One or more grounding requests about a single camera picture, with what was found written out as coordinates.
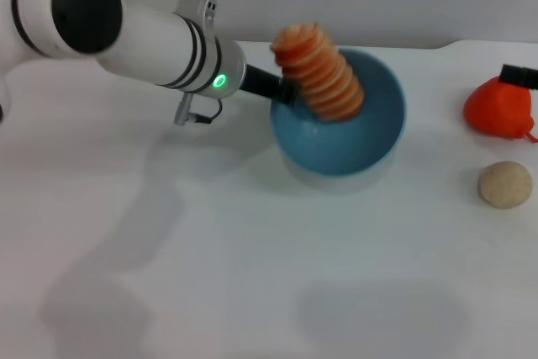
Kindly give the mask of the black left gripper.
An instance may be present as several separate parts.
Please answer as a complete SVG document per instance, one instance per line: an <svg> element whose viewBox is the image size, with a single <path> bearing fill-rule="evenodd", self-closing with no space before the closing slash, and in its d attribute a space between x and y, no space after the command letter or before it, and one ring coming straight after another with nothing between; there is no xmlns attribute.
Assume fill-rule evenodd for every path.
<svg viewBox="0 0 538 359"><path fill-rule="evenodd" d="M247 65L240 90L284 105L293 105L298 95L298 84L290 79L279 78L267 71Z"/></svg>

